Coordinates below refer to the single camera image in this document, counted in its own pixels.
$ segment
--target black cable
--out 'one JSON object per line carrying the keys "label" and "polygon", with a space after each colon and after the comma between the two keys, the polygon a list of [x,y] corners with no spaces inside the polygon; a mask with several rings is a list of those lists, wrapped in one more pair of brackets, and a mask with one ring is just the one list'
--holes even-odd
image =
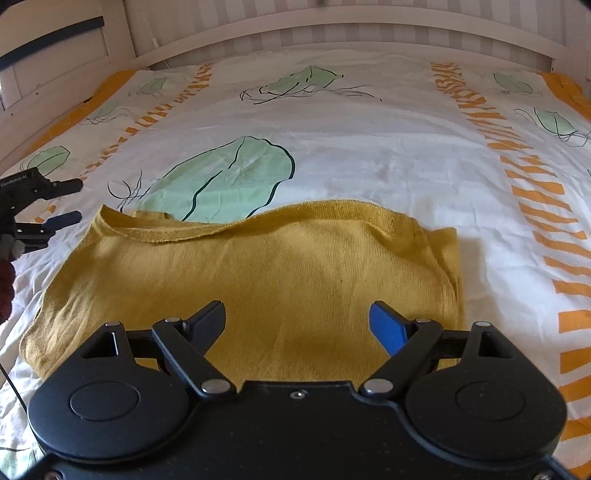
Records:
{"label": "black cable", "polygon": [[4,367],[2,366],[2,364],[0,364],[0,370],[2,371],[2,375],[4,375],[4,378],[6,378],[6,381],[8,382],[8,385],[11,386],[12,391],[17,396],[18,401],[21,403],[22,409],[25,411],[25,413],[27,413],[27,406],[25,405],[25,402],[22,399],[21,394],[18,392],[17,388],[14,386],[14,383],[12,383],[12,380],[10,380],[10,377],[6,373],[6,370],[4,370]]}

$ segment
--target orange fabric edge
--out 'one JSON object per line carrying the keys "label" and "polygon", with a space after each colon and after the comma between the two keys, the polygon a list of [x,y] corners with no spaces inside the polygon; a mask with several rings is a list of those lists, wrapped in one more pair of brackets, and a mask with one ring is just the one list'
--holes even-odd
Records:
{"label": "orange fabric edge", "polygon": [[53,140],[58,135],[67,132],[70,128],[82,122],[82,120],[113,96],[117,90],[119,90],[135,74],[135,72],[137,72],[137,70],[121,70],[108,77],[95,90],[95,93],[90,100],[81,103],[66,117],[50,127],[41,137],[35,140],[28,148],[27,152],[21,157],[21,160]]}
{"label": "orange fabric edge", "polygon": [[581,87],[572,78],[562,73],[540,73],[540,75],[558,100],[562,100],[591,122],[591,102],[584,97]]}

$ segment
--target wall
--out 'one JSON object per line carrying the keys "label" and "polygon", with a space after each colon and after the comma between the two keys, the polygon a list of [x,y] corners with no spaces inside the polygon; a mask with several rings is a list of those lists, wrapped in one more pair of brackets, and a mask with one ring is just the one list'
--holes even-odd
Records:
{"label": "wall", "polygon": [[51,80],[106,56],[101,30],[86,32],[40,50],[0,72],[2,103],[8,108]]}
{"label": "wall", "polygon": [[[508,24],[566,44],[565,0],[328,0],[328,5],[403,5],[473,15]],[[125,0],[135,51],[166,45],[245,18],[312,8],[316,0]],[[325,41],[396,41],[459,48],[548,71],[550,60],[524,48],[438,28],[409,25],[328,25],[239,38],[168,61],[171,67],[281,46]]]}

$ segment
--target folded towel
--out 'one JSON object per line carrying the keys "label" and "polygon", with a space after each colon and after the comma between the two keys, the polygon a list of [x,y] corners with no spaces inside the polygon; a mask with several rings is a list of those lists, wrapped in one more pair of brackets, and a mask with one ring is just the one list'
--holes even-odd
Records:
{"label": "folded towel", "polygon": [[456,231],[370,203],[291,205],[229,224],[124,215],[106,206],[45,293],[24,359],[46,378],[101,324],[147,329],[211,300],[226,330],[207,358],[245,380],[352,380],[388,357],[369,307],[462,327]]}

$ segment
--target bedding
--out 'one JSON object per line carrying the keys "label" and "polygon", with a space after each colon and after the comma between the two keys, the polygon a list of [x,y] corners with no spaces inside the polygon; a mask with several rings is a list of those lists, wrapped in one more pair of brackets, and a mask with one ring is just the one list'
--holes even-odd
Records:
{"label": "bedding", "polygon": [[[496,324],[560,388],[569,421],[556,456],[586,477],[590,121],[564,77],[368,51],[290,49],[136,72],[6,173],[36,165],[85,188],[21,214],[42,222],[78,209],[84,219],[17,262],[0,361],[27,401],[41,380],[18,343],[102,204],[225,223],[361,200],[429,230],[456,228],[468,325]],[[0,468],[15,476],[40,452],[6,383],[0,405]]]}

